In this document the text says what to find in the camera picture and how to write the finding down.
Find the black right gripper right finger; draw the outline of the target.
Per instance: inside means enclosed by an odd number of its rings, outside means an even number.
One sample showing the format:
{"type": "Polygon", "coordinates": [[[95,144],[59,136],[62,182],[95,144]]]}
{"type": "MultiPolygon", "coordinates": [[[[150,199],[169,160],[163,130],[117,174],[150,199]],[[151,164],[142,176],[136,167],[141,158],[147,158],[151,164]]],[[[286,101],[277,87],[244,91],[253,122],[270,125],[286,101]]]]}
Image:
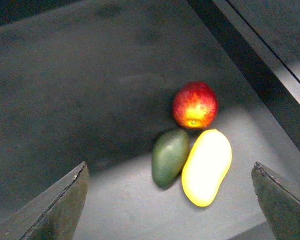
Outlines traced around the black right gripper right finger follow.
{"type": "Polygon", "coordinates": [[[300,240],[300,187],[260,162],[251,179],[258,204],[277,240],[300,240]]]}

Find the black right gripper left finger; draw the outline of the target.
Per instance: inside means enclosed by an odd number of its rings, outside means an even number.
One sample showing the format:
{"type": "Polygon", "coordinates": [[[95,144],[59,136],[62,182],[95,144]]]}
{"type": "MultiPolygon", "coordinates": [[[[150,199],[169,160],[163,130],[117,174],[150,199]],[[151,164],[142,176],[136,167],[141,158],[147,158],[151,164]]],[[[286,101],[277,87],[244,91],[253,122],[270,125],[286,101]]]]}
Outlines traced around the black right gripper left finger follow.
{"type": "Polygon", "coordinates": [[[0,240],[71,240],[85,206],[90,173],[86,162],[0,224],[0,240]]]}

